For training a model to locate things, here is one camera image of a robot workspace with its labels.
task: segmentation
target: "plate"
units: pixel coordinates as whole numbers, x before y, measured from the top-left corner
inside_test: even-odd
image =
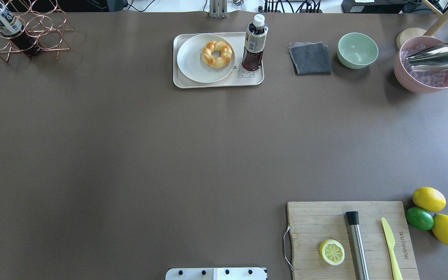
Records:
[[[201,50],[210,41],[224,41],[233,51],[231,61],[222,68],[212,68],[206,65],[201,59]],[[235,50],[226,39],[214,34],[195,35],[179,48],[177,53],[177,65],[183,74],[200,83],[213,83],[225,78],[235,65]]]

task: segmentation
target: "pink bowl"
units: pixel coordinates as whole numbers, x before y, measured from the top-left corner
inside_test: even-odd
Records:
[[[434,37],[428,36],[420,36],[414,37],[407,40],[402,47],[400,47],[399,53],[395,57],[395,65],[393,67],[393,72],[395,73],[395,77],[399,81],[399,83],[404,86],[406,89],[416,92],[416,93],[433,93],[440,91],[442,89],[448,88],[448,73],[443,82],[443,87],[433,87],[430,85],[426,85],[411,76],[411,74],[404,68],[404,64],[400,59],[400,53],[405,50],[415,49],[419,45],[424,45],[426,48],[435,46],[436,44],[443,43],[443,41],[436,39]]]

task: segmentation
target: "dark tea bottle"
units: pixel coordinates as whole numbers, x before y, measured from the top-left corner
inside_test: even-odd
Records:
[[[27,56],[32,57],[41,51],[36,38],[30,37],[25,32],[25,27],[20,19],[9,11],[2,2],[0,2],[0,32],[3,37],[9,39],[14,46]]]
[[[256,14],[254,21],[248,25],[245,35],[245,48],[243,51],[243,68],[256,71],[262,66],[262,55],[265,47],[265,37],[268,27],[265,25],[263,14]]]

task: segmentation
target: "board handle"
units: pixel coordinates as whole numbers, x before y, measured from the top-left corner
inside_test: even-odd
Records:
[[[293,271],[293,266],[292,266],[291,262],[288,260],[288,257],[286,257],[286,234],[288,234],[288,232],[290,232],[290,225],[288,225],[288,227],[286,227],[286,232],[283,235],[283,252],[285,255],[286,262],[290,266],[290,270]]]

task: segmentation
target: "wooden stand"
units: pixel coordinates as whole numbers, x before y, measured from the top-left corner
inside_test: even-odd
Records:
[[[439,15],[438,21],[436,21],[430,29],[424,30],[417,27],[411,27],[407,28],[406,30],[400,32],[400,34],[397,36],[397,48],[400,49],[402,44],[414,37],[419,36],[433,36],[444,24],[448,21],[448,10],[442,14],[435,6],[433,6],[428,0],[423,0],[423,3],[428,6],[435,14]]]

